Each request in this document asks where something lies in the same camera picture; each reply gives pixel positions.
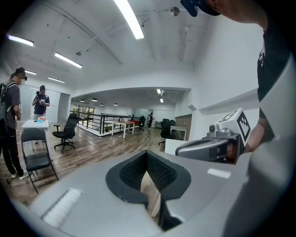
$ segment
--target white ceiling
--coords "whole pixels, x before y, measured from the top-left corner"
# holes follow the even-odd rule
[[[127,66],[195,62],[210,16],[200,12],[193,18],[185,11],[176,17],[168,12],[147,13],[172,6],[183,9],[179,0],[129,3],[138,21],[146,20],[144,39],[135,39],[112,0],[46,0],[36,1],[10,30],[11,34],[34,41],[34,47],[7,40],[1,53],[12,70],[23,66],[40,79],[59,78],[69,87],[78,87],[91,78],[103,81],[112,71]],[[83,68],[54,57],[56,52]]]
[[[179,101],[183,94],[184,89],[171,89],[164,88],[164,95],[162,96],[165,104],[175,104]],[[96,93],[91,93],[88,95],[72,98],[73,102],[79,102],[80,99],[84,99],[86,103],[89,103],[91,99],[96,98],[98,102],[94,105],[99,105],[103,103],[105,106],[112,106],[114,103],[118,103],[120,106],[135,106],[143,105],[160,105],[160,98],[158,96],[156,88],[133,88],[133,89],[118,89],[118,90],[108,90]]]

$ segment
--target person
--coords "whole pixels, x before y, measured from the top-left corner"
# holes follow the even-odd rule
[[[45,116],[46,107],[49,106],[49,96],[45,94],[45,86],[40,87],[40,92],[36,94],[35,99],[32,102],[34,108],[34,120],[39,117]]]
[[[151,127],[151,124],[152,124],[152,121],[153,121],[153,113],[150,114],[149,116],[149,124],[148,124],[148,129],[150,129]]]
[[[19,179],[22,180],[28,176],[24,172],[19,163],[19,153],[16,138],[16,121],[21,119],[20,111],[20,92],[19,87],[23,80],[26,80],[25,69],[18,68],[13,73],[6,84],[5,106],[10,108],[5,115],[5,120],[0,121],[0,136],[1,147],[5,164],[11,173],[12,178],[18,174]]]
[[[263,49],[257,61],[258,99],[261,101],[277,81],[290,56],[288,44],[276,24],[254,0],[199,0],[197,6],[209,15],[221,14],[236,22],[258,24],[263,29]],[[273,138],[272,129],[260,108],[258,123],[250,134],[246,152],[254,151]],[[236,159],[236,149],[235,145],[229,144],[227,155],[230,160]]]

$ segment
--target desk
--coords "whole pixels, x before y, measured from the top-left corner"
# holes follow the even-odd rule
[[[114,124],[117,125],[123,125],[123,138],[125,139],[125,131],[126,131],[126,125],[128,126],[128,130],[129,132],[132,132],[134,134],[134,130],[135,130],[135,122],[112,122],[112,136],[113,136],[113,129],[114,129]],[[129,125],[133,124],[133,131],[130,131],[130,127]]]
[[[21,128],[23,128],[23,129],[40,128],[40,129],[44,130],[44,132],[45,132],[49,129],[49,123],[47,120],[42,123],[38,123],[38,122],[34,122],[34,120],[29,119],[21,126]]]
[[[172,130],[178,130],[178,131],[184,131],[185,135],[184,135],[184,141],[186,140],[186,135],[187,135],[187,129],[184,127],[177,127],[177,126],[171,126],[171,133]]]
[[[174,140],[174,139],[166,139],[166,146],[165,146],[165,153],[174,155],[176,154],[176,149],[188,141],[180,141],[180,140]]]
[[[161,122],[154,122],[154,128],[161,128],[161,124],[160,124]]]

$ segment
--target office chair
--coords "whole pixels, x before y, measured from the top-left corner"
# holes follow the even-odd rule
[[[79,122],[79,118],[77,117],[77,114],[72,113],[72,114],[70,114],[70,116],[66,122],[66,125],[64,127],[64,131],[59,131],[60,125],[54,125],[56,127],[57,131],[54,131],[52,133],[52,135],[54,135],[55,137],[61,138],[61,142],[62,142],[58,145],[55,145],[54,146],[55,149],[57,146],[63,146],[62,153],[64,152],[65,146],[71,146],[74,149],[76,149],[75,146],[73,145],[73,142],[70,142],[69,139],[72,139],[75,136],[74,130],[75,130],[75,127],[78,122]]]
[[[145,126],[145,121],[146,121],[146,119],[144,118],[144,117],[140,117],[140,119],[139,119],[139,129],[137,130],[137,131],[139,131],[139,130],[145,130],[145,129],[143,129],[143,127]]]
[[[171,126],[176,126],[175,120],[171,120],[170,122],[171,122]]]
[[[25,152],[24,152],[23,143],[29,142],[29,141],[34,141],[34,140],[45,141],[46,152],[26,156]],[[33,184],[33,187],[35,188],[36,193],[38,193],[38,191],[34,185],[34,182],[45,179],[45,178],[53,176],[53,175],[55,175],[56,179],[59,180],[59,178],[56,175],[56,171],[51,163],[51,159],[50,159],[49,151],[48,151],[48,147],[47,147],[47,141],[46,141],[45,133],[43,130],[41,130],[40,128],[24,129],[24,131],[22,132],[22,136],[21,136],[21,143],[22,143],[23,157],[25,160],[26,170],[29,173],[30,180]],[[33,171],[43,169],[48,166],[51,166],[52,170],[54,171],[54,174],[37,180]]]
[[[161,122],[161,137],[164,139],[175,139],[176,135],[174,133],[171,134],[171,122]]]

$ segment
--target fluorescent light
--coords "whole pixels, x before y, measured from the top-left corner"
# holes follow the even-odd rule
[[[30,71],[26,71],[26,70],[25,70],[25,73],[36,75],[36,72],[30,72]]]
[[[20,43],[23,43],[23,44],[27,44],[29,46],[34,46],[34,42],[31,41],[31,40],[23,39],[23,38],[20,38],[20,37],[15,37],[15,36],[12,36],[12,35],[9,35],[8,38],[10,40],[17,41],[17,42],[20,42]]]
[[[78,68],[82,68],[82,65],[73,62],[72,60],[64,57],[63,55],[60,55],[59,53],[55,53],[55,56],[62,59],[62,60],[64,60],[64,61],[66,61],[66,62],[68,62],[68,63],[70,63],[70,64],[72,64],[72,65],[74,65],[74,66],[76,66],[76,67],[78,67]]]
[[[133,31],[135,38],[136,39],[144,38],[139,22],[133,10],[131,9],[129,2],[127,0],[114,0],[114,2],[116,3],[117,7],[121,11],[125,20],[129,24],[129,27]]]
[[[65,83],[64,81],[61,81],[61,80],[58,80],[58,79],[55,79],[55,78],[52,78],[52,77],[49,77],[48,79],[51,79],[51,80],[54,80],[54,81],[58,81],[58,82],[61,82],[61,83]]]

